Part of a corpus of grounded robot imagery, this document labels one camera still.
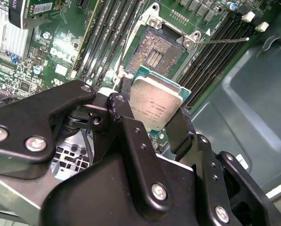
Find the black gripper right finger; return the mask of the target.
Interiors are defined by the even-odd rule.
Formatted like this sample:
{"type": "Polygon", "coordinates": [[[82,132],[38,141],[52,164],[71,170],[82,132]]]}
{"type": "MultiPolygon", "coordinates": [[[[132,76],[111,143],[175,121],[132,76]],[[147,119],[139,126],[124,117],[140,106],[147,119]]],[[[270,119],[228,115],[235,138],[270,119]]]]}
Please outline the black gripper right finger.
{"type": "Polygon", "coordinates": [[[170,150],[194,173],[195,213],[201,226],[281,226],[281,213],[229,152],[216,154],[180,108],[166,125],[170,150]]]}

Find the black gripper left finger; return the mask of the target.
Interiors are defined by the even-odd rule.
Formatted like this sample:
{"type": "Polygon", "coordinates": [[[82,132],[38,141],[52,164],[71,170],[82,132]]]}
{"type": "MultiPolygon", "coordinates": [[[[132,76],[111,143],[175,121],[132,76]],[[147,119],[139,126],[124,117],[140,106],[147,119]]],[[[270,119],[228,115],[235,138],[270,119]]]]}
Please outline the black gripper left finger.
{"type": "MultiPolygon", "coordinates": [[[[61,123],[75,107],[91,105],[96,92],[82,81],[71,81],[0,107],[0,175],[20,179],[42,177],[56,152],[61,123]]],[[[132,203],[141,214],[166,214],[174,198],[142,122],[134,119],[128,101],[112,93],[105,101],[102,121],[95,130],[106,134],[95,164],[56,189],[50,207],[89,210],[100,201],[123,197],[101,185],[98,173],[111,168],[108,160],[121,153],[132,203]]]]}

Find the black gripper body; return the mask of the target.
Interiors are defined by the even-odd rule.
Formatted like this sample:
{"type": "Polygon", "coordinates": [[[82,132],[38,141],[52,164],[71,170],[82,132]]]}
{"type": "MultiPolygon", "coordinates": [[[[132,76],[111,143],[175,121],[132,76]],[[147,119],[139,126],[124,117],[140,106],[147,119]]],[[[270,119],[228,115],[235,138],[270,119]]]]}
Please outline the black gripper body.
{"type": "Polygon", "coordinates": [[[123,159],[114,154],[56,186],[42,204],[41,226],[209,226],[197,208],[195,173],[158,156],[174,196],[171,211],[149,221],[136,210],[123,159]]]}

